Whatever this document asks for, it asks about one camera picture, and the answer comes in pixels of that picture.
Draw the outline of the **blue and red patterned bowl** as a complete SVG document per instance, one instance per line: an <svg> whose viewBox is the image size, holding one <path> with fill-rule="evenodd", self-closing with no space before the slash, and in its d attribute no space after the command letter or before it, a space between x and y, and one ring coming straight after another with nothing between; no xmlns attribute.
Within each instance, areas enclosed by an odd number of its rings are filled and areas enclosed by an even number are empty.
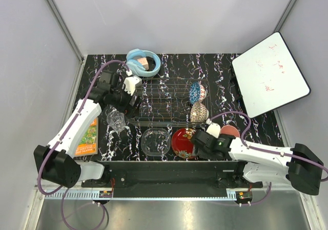
<svg viewBox="0 0 328 230"><path fill-rule="evenodd" d="M191 104L202 102L207 96L207 91L199 82L192 83L189 90L189 101Z"/></svg>

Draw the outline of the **red floral plate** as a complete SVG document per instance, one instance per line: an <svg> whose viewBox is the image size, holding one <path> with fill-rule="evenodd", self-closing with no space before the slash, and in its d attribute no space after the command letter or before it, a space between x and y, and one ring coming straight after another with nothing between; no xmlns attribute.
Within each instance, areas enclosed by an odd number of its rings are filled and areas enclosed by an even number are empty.
<svg viewBox="0 0 328 230"><path fill-rule="evenodd" d="M182 128L177 130L171 139L173 152L182 159L194 159L194 145L191 142L192 136L196 133L193 128Z"/></svg>

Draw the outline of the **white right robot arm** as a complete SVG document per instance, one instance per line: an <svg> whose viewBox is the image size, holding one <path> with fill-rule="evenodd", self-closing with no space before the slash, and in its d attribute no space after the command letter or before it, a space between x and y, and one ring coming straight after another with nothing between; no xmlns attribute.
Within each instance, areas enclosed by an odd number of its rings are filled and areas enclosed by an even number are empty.
<svg viewBox="0 0 328 230"><path fill-rule="evenodd" d="M271 182L291 185L308 195L319 194L324 164L304 144L275 147L227 134L216 137L202 130L196 131L191 142L199 157L246 162L243 170L233 174L233 182L238 187L250 182Z"/></svg>

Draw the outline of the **brown patterned bowl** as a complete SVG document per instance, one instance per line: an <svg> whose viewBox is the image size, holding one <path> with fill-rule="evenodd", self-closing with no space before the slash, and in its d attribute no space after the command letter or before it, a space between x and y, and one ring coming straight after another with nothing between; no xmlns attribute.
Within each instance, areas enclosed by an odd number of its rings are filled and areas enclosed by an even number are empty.
<svg viewBox="0 0 328 230"><path fill-rule="evenodd" d="M191 122L204 122L209 117L209 111L201 102L195 102L191 108Z"/></svg>

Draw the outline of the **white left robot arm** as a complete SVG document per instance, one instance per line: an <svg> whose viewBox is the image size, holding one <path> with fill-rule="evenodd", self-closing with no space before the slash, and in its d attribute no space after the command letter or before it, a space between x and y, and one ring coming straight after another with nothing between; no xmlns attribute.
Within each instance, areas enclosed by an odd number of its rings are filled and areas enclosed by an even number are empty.
<svg viewBox="0 0 328 230"><path fill-rule="evenodd" d="M90 124L107 106L113 106L127 118L138 114L141 98L136 89L142 80L128 76L118 83L118 75L111 72L93 80L85 97L78 101L72 115L59 133L46 146L38 145L34 160L38 171L37 184L47 180L71 188L77 182L93 180L98 186L110 183L111 175L103 164L92 161L75 161L79 143Z"/></svg>

